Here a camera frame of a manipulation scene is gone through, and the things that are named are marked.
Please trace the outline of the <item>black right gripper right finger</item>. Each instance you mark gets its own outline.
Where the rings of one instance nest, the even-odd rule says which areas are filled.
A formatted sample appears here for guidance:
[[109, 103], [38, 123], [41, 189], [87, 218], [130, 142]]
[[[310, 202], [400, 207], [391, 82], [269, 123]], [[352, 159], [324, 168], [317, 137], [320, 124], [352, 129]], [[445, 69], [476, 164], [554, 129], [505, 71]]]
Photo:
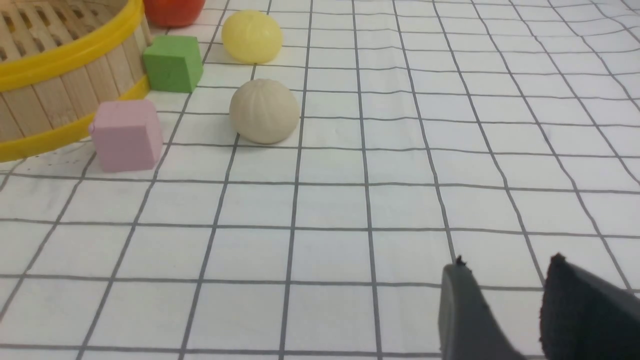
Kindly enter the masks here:
[[640, 301], [554, 255], [540, 310], [540, 342], [549, 360], [637, 360]]

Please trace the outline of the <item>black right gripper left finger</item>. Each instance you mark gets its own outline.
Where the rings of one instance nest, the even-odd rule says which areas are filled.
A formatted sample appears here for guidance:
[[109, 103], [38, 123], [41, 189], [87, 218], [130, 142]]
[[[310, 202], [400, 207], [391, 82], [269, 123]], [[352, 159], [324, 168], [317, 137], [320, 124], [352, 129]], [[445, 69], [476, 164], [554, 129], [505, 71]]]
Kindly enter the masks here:
[[525, 359], [503, 333], [462, 256], [442, 270], [438, 332], [443, 360]]

